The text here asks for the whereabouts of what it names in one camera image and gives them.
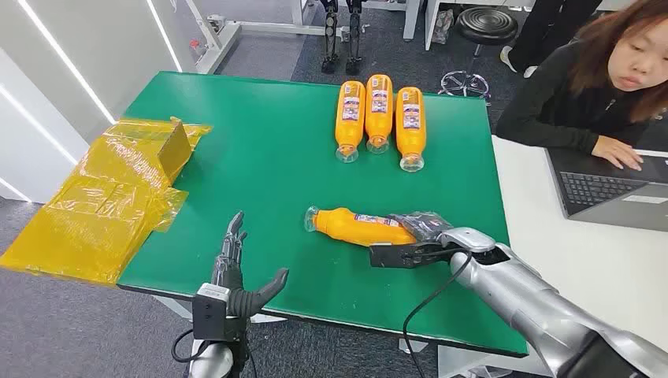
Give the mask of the person's hand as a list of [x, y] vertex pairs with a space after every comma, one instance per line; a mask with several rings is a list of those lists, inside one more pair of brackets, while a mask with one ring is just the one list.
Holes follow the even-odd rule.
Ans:
[[592, 149], [592, 156], [602, 158], [618, 169], [628, 167], [642, 170], [643, 158], [630, 146], [617, 139], [600, 135]]

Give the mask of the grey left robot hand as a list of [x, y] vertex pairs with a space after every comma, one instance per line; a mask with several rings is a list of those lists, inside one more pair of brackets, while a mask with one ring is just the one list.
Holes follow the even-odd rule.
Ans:
[[273, 279], [256, 291], [243, 286], [241, 269], [243, 242], [247, 233], [242, 231], [244, 212], [239, 211], [229, 222], [221, 252], [215, 257], [212, 283], [229, 289], [227, 314], [232, 317], [250, 318], [285, 287], [289, 270], [281, 268]]

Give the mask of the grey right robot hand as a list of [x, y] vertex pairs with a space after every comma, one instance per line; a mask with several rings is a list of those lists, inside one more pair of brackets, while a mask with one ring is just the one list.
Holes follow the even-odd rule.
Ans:
[[369, 247], [369, 262], [377, 268], [413, 269], [435, 262], [449, 262], [465, 250], [455, 242], [442, 243], [441, 235], [453, 226], [438, 213], [416, 211], [390, 214], [416, 241], [408, 244], [376, 243]]

